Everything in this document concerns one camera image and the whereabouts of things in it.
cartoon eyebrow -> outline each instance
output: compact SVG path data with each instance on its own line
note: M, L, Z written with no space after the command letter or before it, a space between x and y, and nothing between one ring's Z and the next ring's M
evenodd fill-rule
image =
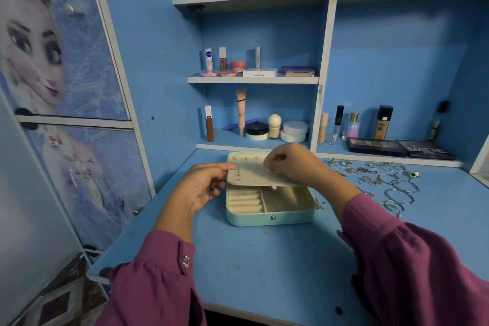
M17 25L19 26L22 30L24 31L27 31L27 32L30 32L30 28L29 27L26 27L20 23L18 23L17 21L14 21L14 20L9 20L9 22L12 22L14 25Z
M47 30L47 31L43 32L43 37L48 37L50 35L56 36L56 34L54 33L54 31L52 31L52 30Z

jewelry box lid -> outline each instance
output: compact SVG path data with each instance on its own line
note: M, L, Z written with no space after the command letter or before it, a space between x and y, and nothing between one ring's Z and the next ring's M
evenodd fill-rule
M236 170L227 172L227 182L236 186L298 187L285 175L268 170L263 161L268 152L231 152L228 162L236 164Z

black lid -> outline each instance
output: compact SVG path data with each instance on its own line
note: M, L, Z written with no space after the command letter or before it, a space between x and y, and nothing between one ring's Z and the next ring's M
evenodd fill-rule
M392 106L379 106L377 113L377 120L379 121L390 121L392 116L392 111L394 107Z
M345 106L339 105L336 108L336 116L334 117L334 125L341 125L341 121L343 120L343 110Z
M268 124L252 123L245 126L244 129L249 135L264 135L268 133Z
M449 105L450 105L449 100L442 100L438 105L438 112L441 114L446 113L449 110Z

pink perfume bottle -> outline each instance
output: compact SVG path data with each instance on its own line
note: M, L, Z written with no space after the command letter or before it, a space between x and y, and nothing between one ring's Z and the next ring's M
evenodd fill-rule
M350 114L350 121L346 126L346 138L358 138L358 131L360 130L360 123L358 122L358 112L352 112Z

blue desk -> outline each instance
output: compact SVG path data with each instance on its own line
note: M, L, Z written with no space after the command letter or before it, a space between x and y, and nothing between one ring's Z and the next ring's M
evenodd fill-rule
M188 168L199 162L226 161L227 151L196 150L89 270L96 279L104 267L132 261L167 196ZM354 162L364 166L364 162ZM407 166L417 170L421 189L402 218L434 230L455 247L461 261L489 280L489 189L461 169ZM348 180L357 183L357 175ZM361 184L384 201L387 185ZM315 197L324 199L315 191ZM307 326L370 325L350 286L355 270L350 248L328 204L320 204L312 223L234 227L225 216L224 198L209 202L194 218L195 283L207 307L246 312ZM339 306L343 315L336 314Z

